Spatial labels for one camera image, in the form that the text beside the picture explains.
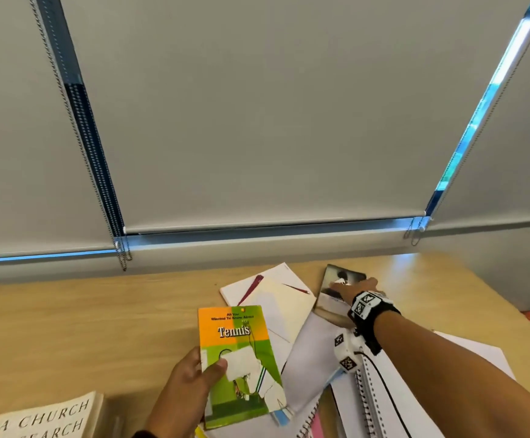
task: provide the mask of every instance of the forearm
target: forearm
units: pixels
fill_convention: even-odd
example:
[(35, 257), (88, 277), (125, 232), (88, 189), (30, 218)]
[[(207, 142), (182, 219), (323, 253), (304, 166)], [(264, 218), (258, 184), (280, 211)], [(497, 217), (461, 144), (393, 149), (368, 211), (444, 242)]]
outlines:
[(395, 312), (374, 332), (446, 437), (530, 436), (530, 393), (488, 361)]

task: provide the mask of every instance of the grey roller blind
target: grey roller blind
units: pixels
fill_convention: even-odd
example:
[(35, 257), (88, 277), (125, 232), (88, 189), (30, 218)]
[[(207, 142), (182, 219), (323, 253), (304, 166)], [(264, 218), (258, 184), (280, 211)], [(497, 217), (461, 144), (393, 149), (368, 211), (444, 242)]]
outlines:
[(0, 256), (112, 248), (28, 0), (0, 0)]
[(129, 232), (422, 215), (530, 0), (62, 0)]
[(530, 221), (530, 43), (523, 52), (442, 196), (430, 228)]

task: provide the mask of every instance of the wire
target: wire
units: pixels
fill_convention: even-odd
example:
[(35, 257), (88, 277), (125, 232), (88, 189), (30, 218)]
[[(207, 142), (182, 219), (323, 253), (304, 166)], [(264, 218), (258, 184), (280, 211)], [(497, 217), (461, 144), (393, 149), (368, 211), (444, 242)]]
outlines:
[(399, 421), (401, 422), (401, 425), (402, 425), (403, 428), (405, 429), (405, 432), (407, 433), (408, 438), (413, 438), (413, 437), (411, 436), (411, 434), (409, 433), (409, 431), (408, 431), (408, 429), (407, 429), (407, 426), (405, 425), (405, 421), (403, 421), (403, 418), (401, 418), (401, 414), (399, 413), (399, 410), (398, 410), (398, 408), (397, 408), (397, 405), (394, 403), (394, 399), (393, 399), (393, 397), (392, 397), (392, 395), (391, 395), (391, 392), (389, 391), (389, 388), (386, 386), (385, 380), (384, 380), (384, 378), (382, 377), (382, 375), (380, 374), (380, 371), (378, 370), (377, 365), (374, 363), (374, 361), (371, 360), (371, 357), (368, 356), (367, 354), (365, 354), (364, 352), (354, 352), (354, 354), (355, 354), (355, 355), (362, 355), (364, 358), (366, 358), (368, 361), (371, 362), (371, 364), (373, 365), (373, 367), (374, 367), (375, 370), (377, 371), (380, 380), (382, 381), (382, 385), (385, 386), (386, 393), (388, 394), (389, 398), (391, 399), (391, 403), (393, 404), (394, 411), (397, 413), (397, 416), (399, 417)]

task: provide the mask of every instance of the wooden desk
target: wooden desk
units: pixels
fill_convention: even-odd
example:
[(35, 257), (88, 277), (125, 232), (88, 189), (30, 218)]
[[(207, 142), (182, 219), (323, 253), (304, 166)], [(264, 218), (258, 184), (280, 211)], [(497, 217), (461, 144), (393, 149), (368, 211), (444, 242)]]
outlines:
[[(409, 254), (332, 260), (366, 272), (429, 329), (500, 346), (530, 390), (530, 322), (455, 259)], [(290, 264), (317, 290), (325, 261)], [(0, 286), (0, 413), (91, 390), (136, 430), (174, 364), (198, 342), (196, 309), (268, 266)]]

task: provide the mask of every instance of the old book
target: old book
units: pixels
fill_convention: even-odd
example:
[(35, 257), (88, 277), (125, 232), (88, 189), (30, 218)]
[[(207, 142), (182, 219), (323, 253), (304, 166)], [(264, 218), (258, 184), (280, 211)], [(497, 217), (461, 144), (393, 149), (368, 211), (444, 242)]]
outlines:
[(208, 397), (206, 429), (226, 426), (287, 405), (261, 306), (198, 309), (204, 371), (220, 358), (226, 375)]
[(0, 438), (107, 438), (114, 435), (103, 394), (0, 415)]

